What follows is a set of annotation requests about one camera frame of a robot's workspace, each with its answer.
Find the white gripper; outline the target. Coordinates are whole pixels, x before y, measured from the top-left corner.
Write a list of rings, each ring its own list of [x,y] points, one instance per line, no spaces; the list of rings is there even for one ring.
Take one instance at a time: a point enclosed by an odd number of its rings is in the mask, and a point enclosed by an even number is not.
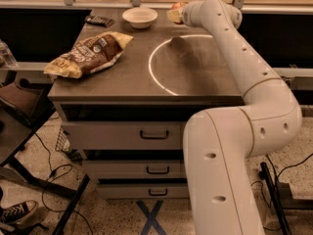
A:
[[[190,27],[201,27],[202,1],[190,2],[184,6],[183,11],[171,9],[167,12],[167,18],[175,24],[184,23]]]

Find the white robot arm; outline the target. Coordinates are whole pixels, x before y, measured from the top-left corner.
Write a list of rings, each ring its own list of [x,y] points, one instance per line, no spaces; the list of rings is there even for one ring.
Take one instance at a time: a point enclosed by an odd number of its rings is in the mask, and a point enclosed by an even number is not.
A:
[[[239,9],[221,0],[194,1],[173,5],[167,16],[212,35],[244,100],[200,111],[186,123],[183,152],[196,235],[265,235],[246,158],[289,144],[301,127],[301,109],[239,34]]]

